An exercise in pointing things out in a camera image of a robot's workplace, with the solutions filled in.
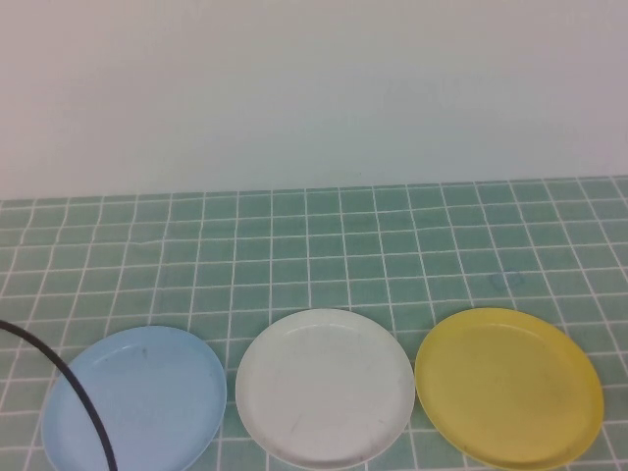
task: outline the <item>green tiled surface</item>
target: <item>green tiled surface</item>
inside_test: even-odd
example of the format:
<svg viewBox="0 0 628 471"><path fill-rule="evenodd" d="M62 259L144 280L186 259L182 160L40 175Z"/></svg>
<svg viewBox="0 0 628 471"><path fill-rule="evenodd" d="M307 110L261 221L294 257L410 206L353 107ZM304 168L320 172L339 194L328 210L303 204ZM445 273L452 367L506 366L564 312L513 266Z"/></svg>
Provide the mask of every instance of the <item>green tiled surface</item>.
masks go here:
<svg viewBox="0 0 628 471"><path fill-rule="evenodd" d="M70 360L123 329L187 329L226 366L229 403L191 468L291 470L237 416L239 360L271 322L353 310L411 360L478 306L555 324L591 357L605 423L576 469L628 469L628 177L0 202L0 318ZM37 437L54 373L0 333L0 469L50 470ZM361 465L356 469L365 470ZM483 469L415 407L370 470Z"/></svg>

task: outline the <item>light blue plate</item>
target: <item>light blue plate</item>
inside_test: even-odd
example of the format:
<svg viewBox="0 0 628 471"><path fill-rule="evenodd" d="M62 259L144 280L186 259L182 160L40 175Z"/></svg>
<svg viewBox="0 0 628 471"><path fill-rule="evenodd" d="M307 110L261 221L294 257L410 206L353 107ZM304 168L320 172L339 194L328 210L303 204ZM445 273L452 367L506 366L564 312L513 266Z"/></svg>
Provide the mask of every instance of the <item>light blue plate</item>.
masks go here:
<svg viewBox="0 0 628 471"><path fill-rule="evenodd" d="M179 329L140 327L101 340L71 364L111 440L120 471L183 471L209 445L227 402L216 353ZM65 378L41 438L58 471L107 471L96 431Z"/></svg>

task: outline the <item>black wire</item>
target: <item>black wire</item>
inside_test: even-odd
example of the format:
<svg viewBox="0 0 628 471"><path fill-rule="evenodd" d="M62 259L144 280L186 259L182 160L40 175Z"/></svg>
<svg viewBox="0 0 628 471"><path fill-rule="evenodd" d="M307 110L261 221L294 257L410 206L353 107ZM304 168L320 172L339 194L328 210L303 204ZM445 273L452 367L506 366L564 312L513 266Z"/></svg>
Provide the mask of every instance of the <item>black wire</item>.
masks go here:
<svg viewBox="0 0 628 471"><path fill-rule="evenodd" d="M70 386L72 386L72 388L77 393L80 402L82 402L82 405L85 407L85 410L87 411L91 422L94 424L94 428L98 433L98 438L100 439L102 447L105 450L105 457L107 458L109 471L118 471L118 465L116 464L116 458L114 457L114 450L111 447L109 436L107 436L107 432L105 431L105 427L102 424L98 413L96 412L96 408L94 407L94 404L91 403L87 392L85 392L85 389L82 387L79 380L72 372L70 367L66 364L66 362L63 361L54 351L52 351L52 349L43 341L38 339L30 332L25 331L24 329L11 324L10 322L3 321L2 319L0 319L0 329L10 332L11 334L26 340L28 343L30 343L32 346L34 346L44 355L46 355L46 357L48 357L48 359L52 361L57 368L59 368L59 371L61 371L63 376L66 377L68 383L70 383Z"/></svg>

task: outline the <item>white wall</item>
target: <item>white wall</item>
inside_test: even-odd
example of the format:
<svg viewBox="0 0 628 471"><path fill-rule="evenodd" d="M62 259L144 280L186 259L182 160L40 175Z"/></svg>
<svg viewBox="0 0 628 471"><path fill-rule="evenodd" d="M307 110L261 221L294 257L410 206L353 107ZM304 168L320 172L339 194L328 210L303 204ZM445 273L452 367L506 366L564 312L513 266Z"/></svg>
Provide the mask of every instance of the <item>white wall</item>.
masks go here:
<svg viewBox="0 0 628 471"><path fill-rule="evenodd" d="M625 0L3 0L0 197L628 173Z"/></svg>

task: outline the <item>plate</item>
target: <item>plate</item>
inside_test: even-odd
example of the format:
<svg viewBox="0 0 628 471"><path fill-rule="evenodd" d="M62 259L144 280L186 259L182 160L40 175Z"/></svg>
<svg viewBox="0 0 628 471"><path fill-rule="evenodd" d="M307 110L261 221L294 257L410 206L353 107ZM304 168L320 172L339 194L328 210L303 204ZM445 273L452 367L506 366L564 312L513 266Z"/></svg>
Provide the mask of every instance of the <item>plate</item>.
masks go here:
<svg viewBox="0 0 628 471"><path fill-rule="evenodd" d="M182 471L213 439L227 384L214 351L179 329L140 327L82 352L70 368L91 398L120 471ZM47 402L41 438L57 471L107 471L102 445L65 378Z"/></svg>
<svg viewBox="0 0 628 471"><path fill-rule="evenodd" d="M425 337L415 367L419 399L439 432L497 468L561 466L602 426L602 387L587 355L528 314L459 312Z"/></svg>
<svg viewBox="0 0 628 471"><path fill-rule="evenodd" d="M235 402L266 451L315 469L353 466L389 447L407 425L414 378L384 328L335 309L287 316L244 353Z"/></svg>

